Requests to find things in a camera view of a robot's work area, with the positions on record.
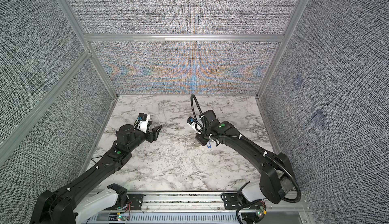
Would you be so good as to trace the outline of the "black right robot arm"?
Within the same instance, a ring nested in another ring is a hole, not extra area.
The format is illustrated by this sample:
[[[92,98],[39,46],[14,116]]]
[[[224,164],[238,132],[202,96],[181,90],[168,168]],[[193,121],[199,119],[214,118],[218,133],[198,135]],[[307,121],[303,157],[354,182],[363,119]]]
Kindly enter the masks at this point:
[[[275,154],[259,146],[228,121],[220,122],[213,110],[200,116],[203,130],[196,135],[202,145],[209,141],[235,150],[259,172],[260,179],[244,185],[238,193],[246,202],[267,199],[273,204],[281,201],[298,203],[301,189],[295,179],[289,158],[284,153]]]

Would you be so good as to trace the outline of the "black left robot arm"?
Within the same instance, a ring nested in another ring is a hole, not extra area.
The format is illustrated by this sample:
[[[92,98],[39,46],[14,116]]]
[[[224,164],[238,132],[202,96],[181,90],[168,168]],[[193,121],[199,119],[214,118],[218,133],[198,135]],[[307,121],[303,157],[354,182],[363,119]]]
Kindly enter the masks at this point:
[[[80,221],[81,213],[76,208],[81,201],[103,180],[126,165],[132,151],[139,145],[144,141],[156,141],[161,129],[160,125],[144,133],[131,124],[121,126],[112,147],[93,167],[56,191],[47,190],[39,195],[30,223],[75,224]]]

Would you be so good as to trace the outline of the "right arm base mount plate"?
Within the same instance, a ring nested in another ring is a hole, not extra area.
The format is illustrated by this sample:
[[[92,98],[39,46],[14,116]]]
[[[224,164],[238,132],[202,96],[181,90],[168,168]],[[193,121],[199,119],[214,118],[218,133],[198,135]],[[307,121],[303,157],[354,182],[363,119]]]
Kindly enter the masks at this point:
[[[259,200],[258,202],[254,203],[254,201],[246,200],[243,195],[238,194],[237,192],[224,192],[220,197],[226,210],[237,210],[242,206],[244,207],[243,209],[260,210],[261,206],[266,208],[264,200]]]

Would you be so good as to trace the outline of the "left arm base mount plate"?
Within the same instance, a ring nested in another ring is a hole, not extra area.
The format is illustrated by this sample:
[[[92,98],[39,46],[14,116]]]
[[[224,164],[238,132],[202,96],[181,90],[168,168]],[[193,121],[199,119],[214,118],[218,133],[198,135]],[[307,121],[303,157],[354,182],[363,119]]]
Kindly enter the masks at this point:
[[[125,210],[141,210],[143,205],[143,194],[127,194],[123,202],[119,197],[118,203],[112,209],[124,212]]]

